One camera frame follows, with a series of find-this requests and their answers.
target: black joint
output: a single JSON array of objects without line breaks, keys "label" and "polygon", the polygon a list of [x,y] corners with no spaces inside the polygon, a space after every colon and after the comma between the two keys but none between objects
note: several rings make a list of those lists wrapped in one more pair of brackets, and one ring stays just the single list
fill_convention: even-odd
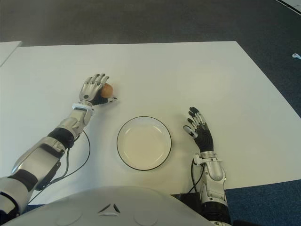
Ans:
[{"label": "black joint", "polygon": [[10,197],[8,194],[6,194],[4,192],[0,192],[0,195],[8,198],[15,205],[15,207],[9,213],[6,213],[3,210],[0,210],[0,225],[3,225],[6,222],[19,216],[19,207],[18,207],[18,204],[16,203],[16,201],[12,197]]},{"label": "black joint", "polygon": [[205,202],[201,206],[200,215],[209,221],[220,221],[231,224],[228,207],[220,202]]},{"label": "black joint", "polygon": [[48,134],[48,137],[52,137],[61,142],[65,148],[72,148],[74,144],[73,134],[64,128],[55,128],[51,133]]},{"label": "black joint", "polygon": [[19,169],[14,175],[9,176],[8,178],[20,181],[25,185],[29,192],[38,182],[38,179],[33,174],[23,169]]}]

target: brown egg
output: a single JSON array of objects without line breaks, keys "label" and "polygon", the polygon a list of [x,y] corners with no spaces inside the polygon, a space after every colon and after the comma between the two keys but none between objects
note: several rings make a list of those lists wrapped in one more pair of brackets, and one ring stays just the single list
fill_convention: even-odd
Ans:
[{"label": "brown egg", "polygon": [[113,87],[105,83],[100,95],[104,98],[110,98],[113,95]]}]

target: white tabletop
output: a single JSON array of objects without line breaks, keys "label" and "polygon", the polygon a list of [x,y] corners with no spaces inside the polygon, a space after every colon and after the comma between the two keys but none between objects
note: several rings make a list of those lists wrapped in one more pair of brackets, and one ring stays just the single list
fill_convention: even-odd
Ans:
[{"label": "white tabletop", "polygon": [[[119,101],[95,107],[85,129],[90,160],[34,203],[113,185],[187,192],[198,152],[182,129],[190,106],[209,124],[227,189],[301,178],[301,119],[234,41],[18,48],[1,67],[0,176],[68,116],[86,77],[102,72]],[[162,121],[173,142],[167,161],[151,171],[128,167],[116,148],[121,126],[141,115]],[[70,170],[85,160],[87,147],[82,136],[71,150]],[[64,168],[63,158],[58,175]]]},{"label": "white tabletop", "polygon": [[21,41],[0,42],[0,67],[21,44]]}]

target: small white object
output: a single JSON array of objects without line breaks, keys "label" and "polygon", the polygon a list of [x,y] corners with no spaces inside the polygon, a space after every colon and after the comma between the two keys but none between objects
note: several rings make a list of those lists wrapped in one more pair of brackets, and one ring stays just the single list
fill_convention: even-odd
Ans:
[{"label": "small white object", "polygon": [[120,129],[117,150],[123,162],[136,170],[151,170],[161,165],[171,149],[166,126],[151,117],[137,117]]},{"label": "small white object", "polygon": [[293,58],[298,58],[299,60],[301,60],[301,56],[298,53],[294,53]]},{"label": "small white object", "polygon": [[72,109],[75,109],[75,108],[85,109],[87,112],[91,112],[92,115],[94,114],[94,109],[93,109],[93,107],[90,107],[90,106],[88,106],[88,105],[82,105],[82,104],[79,104],[79,103],[74,103],[74,104],[72,105]]}]

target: black cable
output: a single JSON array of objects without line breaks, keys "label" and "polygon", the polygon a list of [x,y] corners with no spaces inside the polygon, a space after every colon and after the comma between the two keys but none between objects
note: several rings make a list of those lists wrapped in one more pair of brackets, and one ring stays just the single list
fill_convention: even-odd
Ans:
[{"label": "black cable", "polygon": [[89,154],[88,154],[88,157],[87,157],[86,161],[85,161],[79,168],[77,168],[77,170],[75,170],[75,171],[73,171],[72,173],[70,173],[70,174],[68,174],[67,176],[65,176],[65,175],[67,174],[67,172],[68,172],[68,169],[69,169],[69,150],[70,150],[70,148],[68,148],[68,150],[67,150],[67,156],[66,156],[66,170],[65,170],[64,174],[63,174],[61,177],[56,178],[56,179],[50,181],[48,185],[46,185],[39,193],[37,193],[37,194],[36,194],[36,195],[28,202],[28,204],[31,203],[31,202],[32,202],[39,194],[41,194],[47,187],[49,187],[50,185],[52,185],[52,184],[54,184],[54,183],[56,183],[56,182],[59,182],[60,180],[65,179],[66,177],[72,175],[73,173],[75,173],[75,172],[77,172],[78,170],[80,170],[80,169],[86,164],[86,162],[88,161],[88,159],[89,159],[89,157],[90,157],[90,154],[91,154],[91,144],[90,144],[90,140],[89,140],[88,135],[86,134],[85,131],[83,131],[83,132],[84,132],[84,134],[86,135],[87,140],[88,140],[88,144],[89,144]]},{"label": "black cable", "polygon": [[90,154],[91,154],[91,144],[90,144],[90,140],[89,140],[88,135],[86,134],[85,131],[83,131],[83,132],[86,135],[88,143],[89,143],[89,154],[88,154],[88,157],[87,157],[86,161],[77,170],[73,171],[72,173],[68,174],[67,176],[63,177],[62,179],[66,178],[66,177],[72,175],[73,173],[77,172],[78,170],[80,170],[86,164],[86,162],[89,160],[89,157],[90,157]]},{"label": "black cable", "polygon": [[193,176],[193,165],[194,165],[194,160],[192,160],[192,162],[191,162],[191,168],[190,168],[191,180],[192,180],[192,183],[193,183],[193,187],[192,187],[187,193],[185,193],[185,194],[183,195],[183,198],[181,198],[182,201],[187,197],[187,195],[188,195],[193,189],[195,189],[195,192],[197,193],[197,184],[198,184],[198,183],[200,182],[200,180],[202,179],[202,176],[203,176],[204,171],[205,171],[204,166],[203,166],[203,165],[200,165],[200,166],[203,168],[203,170],[202,170],[201,176],[199,177],[199,179],[198,179],[197,182],[195,183],[195,181],[194,181],[194,176]]},{"label": "black cable", "polygon": [[194,176],[193,176],[193,165],[194,165],[194,160],[192,160],[192,163],[191,163],[191,169],[190,169],[190,172],[191,172],[191,180],[192,180],[192,184],[193,184],[193,187],[188,191],[188,193],[190,193],[193,189],[195,190],[195,192],[198,192],[197,191],[197,184],[200,182],[200,180],[202,179],[202,176],[204,174],[204,166],[203,165],[200,165],[203,170],[202,170],[202,173],[201,173],[201,176],[199,177],[199,179],[197,180],[197,182],[195,183],[194,182]]},{"label": "black cable", "polygon": [[195,192],[198,192],[198,191],[197,191],[197,188],[196,188],[196,182],[194,181],[194,176],[193,176],[193,165],[194,165],[194,160],[192,160],[192,162],[191,162],[190,175],[191,175],[191,180],[192,180],[192,184],[193,184],[194,191],[195,191]]}]

